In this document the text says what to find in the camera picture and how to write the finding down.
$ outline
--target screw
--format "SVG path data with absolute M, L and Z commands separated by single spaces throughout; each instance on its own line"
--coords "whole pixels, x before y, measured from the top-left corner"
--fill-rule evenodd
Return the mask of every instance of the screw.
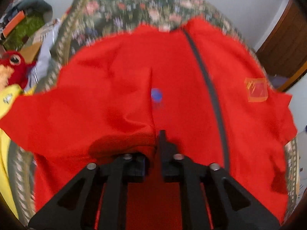
M 89 163 L 87 166 L 86 166 L 89 170 L 94 170 L 97 165 L 95 163 Z
M 131 154 L 125 154 L 124 155 L 124 159 L 125 160 L 130 160 L 132 158 L 132 155 Z
M 180 153 L 178 153 L 178 154 L 175 154 L 175 155 L 173 156 L 173 158 L 174 158 L 175 160 L 182 160 L 183 158 L 185 158 L 185 156 L 182 155 L 182 154 L 180 154 Z
M 212 163 L 210 164 L 210 169 L 212 170 L 219 170 L 221 167 L 218 163 Z

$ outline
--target red cloth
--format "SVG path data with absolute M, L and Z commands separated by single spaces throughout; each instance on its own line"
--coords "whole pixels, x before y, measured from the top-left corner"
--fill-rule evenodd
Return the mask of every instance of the red cloth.
M 201 19 L 190 20 L 183 28 L 195 42 L 219 99 L 228 139 L 230 174 L 282 222 L 288 200 L 283 146 L 296 135 L 288 109 L 291 96 L 261 83 L 265 76 L 246 48 L 219 29 Z M 149 69 L 151 87 L 162 94 L 162 101 L 154 104 L 152 111 Z M 138 73 L 138 78 L 129 72 Z M 121 77 L 125 85 L 120 81 L 110 90 L 106 83 L 109 76 Z M 138 95 L 128 92 L 133 90 L 127 88 L 130 86 Z M 251 99 L 253 96 L 260 96 L 258 102 Z M 133 120 L 124 117 L 127 120 L 123 122 L 123 115 L 131 110 L 135 112 Z M 83 48 L 61 70 L 57 88 L 17 98 L 0 120 L 0 127 L 17 144 L 36 153 L 39 209 L 92 158 L 131 150 L 152 157 L 151 112 L 156 132 L 165 129 L 181 153 L 200 164 L 215 162 L 223 166 L 224 155 L 208 89 L 180 29 L 164 33 L 140 27 L 133 34 L 105 38 Z M 126 129 L 132 128 L 132 135 L 128 135 L 134 136 L 135 122 L 137 129 L 148 137 L 144 138 L 146 143 L 138 143 L 143 147 L 134 147 L 137 144 L 133 141 L 138 141 L 134 138 L 123 141 Z M 97 144 L 89 148 L 95 138 Z M 118 142 L 122 144 L 120 150 L 114 149 Z M 126 227 L 182 228 L 179 187 L 163 183 L 158 157 L 146 181 L 128 187 Z

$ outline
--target floral blanket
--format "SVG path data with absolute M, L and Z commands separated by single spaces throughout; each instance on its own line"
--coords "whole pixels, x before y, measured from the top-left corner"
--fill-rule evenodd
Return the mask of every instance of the floral blanket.
M 201 16 L 224 34 L 243 42 L 233 24 L 214 6 L 205 0 L 74 0 L 59 30 L 56 43 L 51 49 L 52 60 L 48 74 L 43 78 L 36 93 L 48 91 L 56 84 L 59 71 L 83 46 L 88 46 L 103 36 L 132 31 L 142 23 L 169 31 L 194 16 Z M 254 52 L 251 55 L 257 61 Z M 296 201 L 296 142 L 285 148 L 288 161 L 286 180 L 289 192 L 287 215 Z M 13 197 L 20 213 L 20 220 L 27 224 L 33 210 L 33 172 L 35 163 L 31 153 L 22 151 L 14 144 L 9 153 L 9 175 Z

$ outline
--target yellow cloth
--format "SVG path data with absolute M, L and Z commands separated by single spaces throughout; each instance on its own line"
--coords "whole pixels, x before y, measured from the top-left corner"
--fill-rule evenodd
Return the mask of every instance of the yellow cloth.
M 23 93 L 19 85 L 11 85 L 0 91 L 0 117 L 3 117 L 11 108 L 13 101 Z M 18 218 L 9 183 L 7 157 L 11 139 L 0 129 L 0 192 L 14 215 Z

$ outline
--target stuffed animal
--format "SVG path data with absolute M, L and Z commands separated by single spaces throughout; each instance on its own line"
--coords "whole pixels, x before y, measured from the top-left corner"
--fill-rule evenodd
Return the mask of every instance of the stuffed animal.
M 5 52 L 0 59 L 0 90 L 12 84 L 18 84 L 24 89 L 28 83 L 27 74 L 35 64 L 36 61 L 27 64 L 16 51 Z

